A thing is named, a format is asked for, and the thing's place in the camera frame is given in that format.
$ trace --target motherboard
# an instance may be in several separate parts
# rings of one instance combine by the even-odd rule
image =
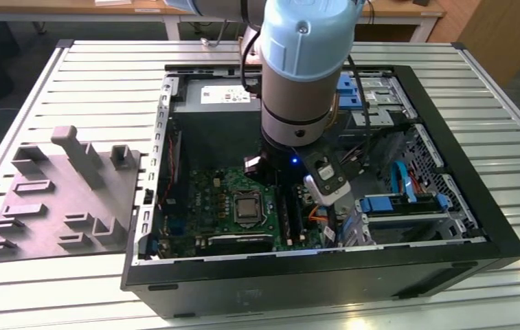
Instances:
[[[316,207],[303,185],[292,187],[299,212],[295,228],[284,196],[274,186],[263,186],[243,174],[243,168],[192,170],[188,176],[187,214],[170,214],[160,228],[159,253],[163,257],[306,250],[322,247],[322,225],[310,221]]]

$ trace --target white table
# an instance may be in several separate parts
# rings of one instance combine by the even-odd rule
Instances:
[[[79,139],[97,141],[98,151],[129,144],[147,153],[164,65],[235,64],[238,51],[234,42],[211,52],[199,42],[171,41],[77,41],[58,48],[0,145],[0,193],[22,143],[61,152],[47,143],[57,124],[77,125]],[[447,44],[367,43],[352,57],[358,64],[414,67],[520,237],[520,111],[468,52]],[[430,298],[166,321],[119,290],[123,259],[114,254],[0,264],[0,329],[520,327],[520,261]]]

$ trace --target black cable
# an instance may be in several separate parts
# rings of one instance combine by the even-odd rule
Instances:
[[[374,4],[372,4],[372,0],[367,0],[368,1],[368,4],[370,4],[370,19],[372,20],[372,25],[375,24],[376,22],[376,10],[374,9]]]
[[[250,86],[247,81],[246,81],[246,61],[248,59],[248,54],[250,54],[250,50],[251,50],[251,46],[255,44],[258,38],[260,37],[260,33],[262,33],[262,30],[258,30],[256,34],[252,36],[252,38],[250,39],[250,42],[248,44],[246,45],[246,49],[243,50],[243,55],[242,55],[242,61],[240,61],[240,77],[242,77],[242,86],[243,86],[243,89],[248,92],[248,93],[252,93],[252,94],[258,94],[258,91],[254,90],[254,87],[256,87],[256,85],[254,86]]]
[[[194,28],[196,28],[196,25],[195,25],[195,24],[192,24],[191,22],[187,22],[187,23],[190,24],[190,26],[192,26]],[[196,24],[199,24],[199,26],[207,27],[207,26],[211,26],[211,25],[214,24],[214,22],[210,22],[210,23],[207,23],[207,24],[203,24],[203,23],[196,22]]]
[[[363,93],[363,85],[360,80],[360,73],[358,72],[358,67],[355,66],[355,62],[354,59],[351,58],[351,54],[348,55],[348,62],[351,65],[351,70],[354,71],[354,78],[355,78],[355,83],[358,85],[358,92],[360,93],[363,118],[366,120],[366,146],[363,148],[363,158],[366,159],[368,157],[370,139],[372,137],[372,128],[371,128],[372,125],[370,122],[370,103],[366,100],[366,94]]]

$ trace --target blue drive bracket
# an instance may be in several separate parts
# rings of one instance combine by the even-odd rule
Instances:
[[[358,95],[358,86],[354,83],[350,75],[343,73],[336,84],[336,91],[339,92],[339,108],[342,110],[362,110],[362,99]]]
[[[404,162],[396,161],[392,164],[392,172],[390,174],[390,183],[392,187],[392,193],[400,193],[399,178],[402,180],[403,193],[407,194],[411,203],[416,202],[414,181],[408,176],[407,165]]]

